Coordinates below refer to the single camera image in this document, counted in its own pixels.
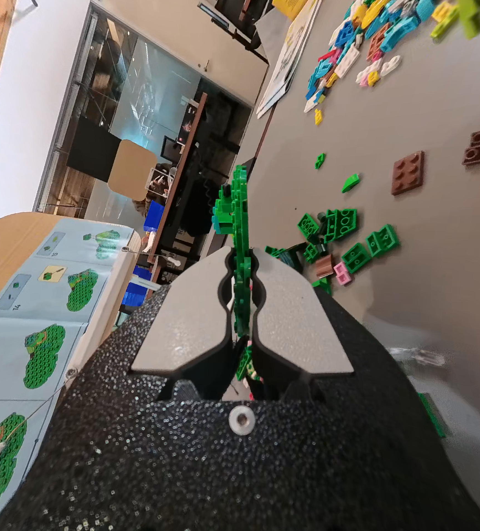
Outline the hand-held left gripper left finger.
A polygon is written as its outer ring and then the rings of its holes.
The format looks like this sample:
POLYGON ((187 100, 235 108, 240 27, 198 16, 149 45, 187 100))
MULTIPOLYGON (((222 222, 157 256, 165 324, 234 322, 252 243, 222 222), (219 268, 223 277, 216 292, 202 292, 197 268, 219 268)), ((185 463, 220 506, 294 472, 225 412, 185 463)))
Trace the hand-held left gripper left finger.
POLYGON ((232 346, 234 249, 224 246, 185 270, 168 293, 132 365, 135 373, 175 375, 232 346))

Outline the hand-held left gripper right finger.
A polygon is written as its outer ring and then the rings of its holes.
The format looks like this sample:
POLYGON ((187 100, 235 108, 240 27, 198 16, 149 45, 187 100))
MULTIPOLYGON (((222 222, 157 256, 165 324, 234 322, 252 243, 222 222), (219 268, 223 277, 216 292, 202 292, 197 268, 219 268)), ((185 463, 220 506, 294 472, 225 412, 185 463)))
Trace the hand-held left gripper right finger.
POLYGON ((252 342, 260 375, 352 374, 353 366, 309 281, 252 249, 252 342))

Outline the green lego build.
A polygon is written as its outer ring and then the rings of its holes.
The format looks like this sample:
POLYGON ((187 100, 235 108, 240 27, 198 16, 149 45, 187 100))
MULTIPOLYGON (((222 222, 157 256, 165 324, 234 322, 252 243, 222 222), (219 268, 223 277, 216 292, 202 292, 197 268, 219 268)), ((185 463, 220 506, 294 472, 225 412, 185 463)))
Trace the green lego build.
POLYGON ((237 165, 232 181, 222 185, 212 209, 212 225, 218 235, 230 235, 232 248, 225 265, 232 273, 225 281, 224 301, 234 317, 235 347, 240 347, 236 379, 253 372, 251 342, 251 250, 248 228, 247 168, 237 165))

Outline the pile of green lego bricks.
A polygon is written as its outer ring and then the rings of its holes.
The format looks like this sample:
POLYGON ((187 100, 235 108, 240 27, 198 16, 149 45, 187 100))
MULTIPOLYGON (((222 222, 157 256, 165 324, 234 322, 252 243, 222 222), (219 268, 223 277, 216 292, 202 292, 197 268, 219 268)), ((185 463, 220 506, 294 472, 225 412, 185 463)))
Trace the pile of green lego bricks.
POLYGON ((354 275, 373 259, 380 258, 400 246, 395 227, 389 223, 369 233, 364 241, 352 244, 349 249, 342 242, 354 236, 359 228, 357 209, 327 209, 316 217, 305 213, 297 228, 303 242, 288 248, 265 247, 265 252, 302 274, 304 266, 313 266, 313 288, 332 295, 332 281, 345 287, 354 275))

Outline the green flat lego plate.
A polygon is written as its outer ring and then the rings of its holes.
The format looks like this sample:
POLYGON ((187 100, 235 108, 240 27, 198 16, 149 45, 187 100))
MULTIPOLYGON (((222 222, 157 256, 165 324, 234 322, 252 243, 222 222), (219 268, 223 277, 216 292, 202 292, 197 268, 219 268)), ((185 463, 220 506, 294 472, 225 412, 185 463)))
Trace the green flat lego plate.
POLYGON ((443 419, 438 407, 436 406, 432 396, 429 393, 418 392, 419 399, 425 408, 427 415, 432 422, 437 435, 441 439, 445 439, 449 435, 449 428, 443 419))

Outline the brown square lego plate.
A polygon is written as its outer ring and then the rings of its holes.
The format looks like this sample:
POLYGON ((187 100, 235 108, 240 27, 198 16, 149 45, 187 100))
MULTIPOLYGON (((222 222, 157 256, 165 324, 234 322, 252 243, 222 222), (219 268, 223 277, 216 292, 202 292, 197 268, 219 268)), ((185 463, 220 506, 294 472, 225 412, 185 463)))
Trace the brown square lego plate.
POLYGON ((398 196, 419 188, 424 179, 424 151, 411 153, 396 161, 392 170, 390 193, 398 196))

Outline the pile of colourful lego bricks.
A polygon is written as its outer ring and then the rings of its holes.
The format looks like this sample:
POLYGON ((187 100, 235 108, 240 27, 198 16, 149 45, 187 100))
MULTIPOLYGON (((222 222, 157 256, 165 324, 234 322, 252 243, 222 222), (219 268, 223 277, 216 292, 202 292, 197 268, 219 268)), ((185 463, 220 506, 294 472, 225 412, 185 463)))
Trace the pile of colourful lego bricks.
POLYGON ((365 67, 356 75, 356 84, 371 88, 401 63, 400 55, 388 57, 398 44, 421 25, 434 29, 431 17, 442 1, 353 1, 342 23, 333 32, 326 53, 317 59, 308 80, 305 114, 326 99, 336 82, 342 80, 360 57, 365 67))

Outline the lime green lego piece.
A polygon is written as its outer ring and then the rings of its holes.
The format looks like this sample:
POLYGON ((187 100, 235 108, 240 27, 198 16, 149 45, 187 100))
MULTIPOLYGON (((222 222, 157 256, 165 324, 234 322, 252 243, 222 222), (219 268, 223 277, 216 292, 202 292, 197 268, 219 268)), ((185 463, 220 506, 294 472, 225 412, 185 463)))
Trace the lime green lego piece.
POLYGON ((457 22, 467 39, 480 34, 480 1, 442 1, 434 8, 431 17, 436 22, 430 34, 434 41, 442 40, 457 22))

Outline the blue crate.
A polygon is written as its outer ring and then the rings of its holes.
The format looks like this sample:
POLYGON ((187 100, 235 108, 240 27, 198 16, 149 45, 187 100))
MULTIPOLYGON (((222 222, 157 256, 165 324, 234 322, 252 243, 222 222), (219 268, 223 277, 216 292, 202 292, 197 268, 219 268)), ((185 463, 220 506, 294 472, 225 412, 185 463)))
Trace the blue crate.
MULTIPOLYGON (((133 276, 137 277, 137 280, 143 280, 145 283, 151 282, 151 271, 147 268, 135 266, 133 270, 133 276)), ((148 293, 149 288, 146 285, 130 282, 125 291, 122 304, 131 307, 140 307, 148 293)))
POLYGON ((148 209, 148 213, 143 223, 143 230, 147 233, 156 233, 162 216, 164 214, 164 206, 155 201, 151 201, 148 209))

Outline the dark office desk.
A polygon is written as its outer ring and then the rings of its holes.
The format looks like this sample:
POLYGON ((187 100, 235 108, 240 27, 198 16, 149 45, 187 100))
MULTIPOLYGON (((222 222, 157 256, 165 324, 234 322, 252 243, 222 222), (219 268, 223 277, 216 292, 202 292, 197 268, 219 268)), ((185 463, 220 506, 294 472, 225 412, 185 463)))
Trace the dark office desk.
POLYGON ((250 108, 222 91, 198 90, 198 106, 189 122, 190 130, 180 152, 176 174, 164 213, 149 251, 147 266, 153 274, 167 268, 162 251, 176 252, 173 244, 178 230, 193 236, 206 236, 218 187, 229 178, 232 161, 237 156, 239 140, 231 138, 236 125, 242 134, 250 108))

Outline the clear plastic bag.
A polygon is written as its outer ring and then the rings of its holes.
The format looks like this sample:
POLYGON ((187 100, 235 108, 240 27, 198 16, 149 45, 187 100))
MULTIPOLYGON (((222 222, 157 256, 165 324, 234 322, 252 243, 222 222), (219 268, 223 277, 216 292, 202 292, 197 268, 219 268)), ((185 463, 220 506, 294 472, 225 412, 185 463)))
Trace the clear plastic bag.
POLYGON ((399 364, 415 362, 425 366, 442 368, 446 365, 446 358, 438 354, 421 348, 390 347, 387 352, 399 364))

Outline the open instruction booklet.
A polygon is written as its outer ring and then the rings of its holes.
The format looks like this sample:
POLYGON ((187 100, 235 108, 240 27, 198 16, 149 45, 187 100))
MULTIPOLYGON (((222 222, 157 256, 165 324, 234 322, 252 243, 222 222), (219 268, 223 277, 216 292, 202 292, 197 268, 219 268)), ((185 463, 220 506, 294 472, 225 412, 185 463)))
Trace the open instruction booklet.
MULTIPOLYGON (((135 265, 121 248, 140 242, 130 227, 65 217, 1 290, 0 440, 111 333, 135 265)), ((59 395, 0 454, 0 513, 29 473, 59 395)))

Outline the closed instruction booklet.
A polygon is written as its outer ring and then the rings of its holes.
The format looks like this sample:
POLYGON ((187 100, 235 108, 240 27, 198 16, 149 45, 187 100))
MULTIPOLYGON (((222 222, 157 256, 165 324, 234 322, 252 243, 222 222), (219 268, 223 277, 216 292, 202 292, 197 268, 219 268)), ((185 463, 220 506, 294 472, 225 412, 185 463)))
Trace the closed instruction booklet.
POLYGON ((322 3, 307 1, 290 23, 270 82, 256 110, 257 119, 264 116, 288 91, 322 3))

